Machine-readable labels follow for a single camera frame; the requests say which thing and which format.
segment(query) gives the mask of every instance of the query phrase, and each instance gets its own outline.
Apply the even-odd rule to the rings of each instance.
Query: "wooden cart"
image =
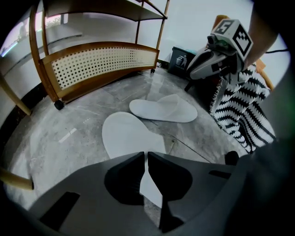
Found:
[[[162,13],[148,0],[138,0],[139,6],[127,0],[43,0],[42,41],[45,57],[40,59],[35,33],[35,15],[38,5],[32,6],[29,17],[29,41],[37,72],[55,107],[60,110],[84,94],[98,89],[134,71],[151,69],[154,72],[159,44],[167,19],[169,1]],[[149,4],[159,14],[143,7]],[[94,42],[68,47],[49,54],[45,29],[45,16],[66,13],[97,12],[137,21],[135,43]],[[142,20],[162,19],[156,48],[137,44]]]

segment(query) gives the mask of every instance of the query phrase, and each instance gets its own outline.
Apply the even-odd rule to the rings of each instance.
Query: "patterned blanket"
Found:
[[[239,76],[246,79],[245,83],[231,85],[221,79],[210,114],[223,130],[251,153],[257,147],[276,139],[260,108],[260,103],[269,95],[270,90],[256,72],[255,64],[240,72]]]

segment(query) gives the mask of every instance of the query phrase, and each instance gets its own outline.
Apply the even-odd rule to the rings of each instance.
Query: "white wall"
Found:
[[[152,2],[164,12],[166,0]],[[155,12],[150,6],[145,7]],[[171,0],[159,47],[159,59],[170,61],[173,46],[193,50],[203,47],[219,14],[239,19],[248,29],[252,7],[249,0]],[[160,26],[161,20],[141,22],[139,44],[156,47]],[[47,30],[48,42],[51,43],[49,51],[53,53],[93,41],[134,42],[136,27],[136,22],[104,14],[69,14],[68,24]],[[41,32],[37,32],[37,41],[41,47]],[[278,38],[270,50],[283,48],[283,40]],[[40,53],[41,58],[44,57],[42,48]],[[276,86],[290,62],[289,53],[265,54],[262,60],[266,64],[265,72]],[[30,55],[29,39],[17,44],[0,60],[0,71],[20,98],[41,82]],[[14,106],[0,88],[0,126]]]

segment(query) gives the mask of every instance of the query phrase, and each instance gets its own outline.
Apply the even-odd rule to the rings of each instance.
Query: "wooden shelf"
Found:
[[[96,12],[123,17],[133,21],[167,19],[128,0],[43,0],[47,17]]]

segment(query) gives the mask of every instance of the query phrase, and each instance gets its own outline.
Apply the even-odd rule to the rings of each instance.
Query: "black trash bin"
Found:
[[[172,50],[168,72],[185,78],[186,69],[195,55],[178,47],[173,47]]]

